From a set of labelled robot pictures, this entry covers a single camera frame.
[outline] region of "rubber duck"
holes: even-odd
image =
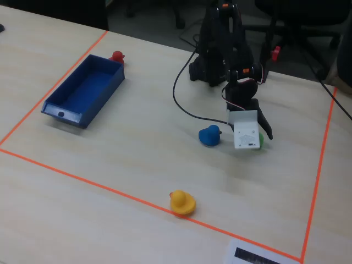
[[[214,147],[220,142],[220,131],[217,125],[211,125],[199,131],[199,140],[206,146]]]
[[[123,61],[123,58],[125,57],[124,54],[122,54],[121,51],[115,51],[114,53],[112,53],[112,59],[116,62],[120,62],[122,64],[125,64],[125,62]]]
[[[174,191],[170,193],[171,210],[180,215],[188,215],[193,213],[196,208],[196,201],[194,198],[184,191]]]

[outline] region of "black cable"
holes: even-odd
[[[349,119],[352,120],[352,116],[346,111],[346,109],[339,103],[339,101],[337,101],[337,99],[335,98],[335,96],[329,91],[329,89],[327,89],[327,87],[325,86],[325,84],[322,82],[322,80],[319,78],[319,76],[317,75],[317,73],[314,71],[312,65],[310,64],[309,60],[307,59],[307,57],[305,56],[304,52],[300,49],[300,52],[304,58],[304,60],[306,61],[307,65],[309,66],[309,68],[311,69],[312,73],[314,74],[315,78],[319,81],[319,83],[323,86],[323,88],[328,92],[328,94],[331,96],[331,98],[334,99],[335,103],[341,108],[341,110],[348,116]]]
[[[212,118],[205,118],[205,117],[198,117],[194,114],[191,114],[190,112],[187,112],[185,109],[183,109],[183,107],[177,102],[176,97],[175,97],[175,87],[176,87],[176,83],[178,78],[180,77],[181,73],[183,72],[183,70],[186,68],[186,66],[188,65],[188,63],[191,61],[192,57],[194,56],[194,54],[196,53],[196,49],[193,51],[191,57],[189,57],[189,59],[187,60],[186,64],[182,67],[181,71],[178,73],[176,79],[175,79],[175,83],[174,83],[174,87],[172,88],[172,96],[174,97],[174,101],[176,103],[176,105],[186,114],[188,114],[191,117],[197,118],[197,119],[202,119],[202,120],[207,120],[207,121],[212,121],[212,122],[217,122],[217,123],[222,123],[222,124],[226,124],[227,122],[225,121],[221,121],[221,120],[217,120],[217,119],[212,119]]]
[[[194,34],[192,39],[196,43],[196,46],[198,46],[199,40],[196,40],[196,37],[199,37],[199,34]]]
[[[196,21],[194,21],[192,24],[190,24],[188,27],[186,27],[184,31],[182,31],[182,33],[178,36],[178,38],[180,40],[186,42],[187,44],[191,45],[193,48],[196,48],[196,45],[194,45],[193,43],[191,43],[188,40],[186,40],[185,38],[183,38],[182,35],[185,34],[188,30],[190,30],[191,27],[193,27],[194,25],[200,24],[200,22],[202,22],[202,21],[203,21],[203,18],[200,18],[200,19],[197,19]]]

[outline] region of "red rubber duck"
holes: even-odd
[[[115,51],[113,54],[112,54],[112,57],[109,58],[113,61],[116,61],[116,62],[119,62],[119,63],[122,63],[122,64],[125,64],[125,62],[123,61],[123,58],[125,57],[124,54],[122,54],[121,51]]]

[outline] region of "red connector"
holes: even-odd
[[[279,57],[281,47],[276,46],[276,48],[271,52],[271,59],[276,62],[277,58]]]

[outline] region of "green object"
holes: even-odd
[[[262,146],[264,144],[264,136],[262,133],[259,132],[259,149],[261,150],[262,149]]]

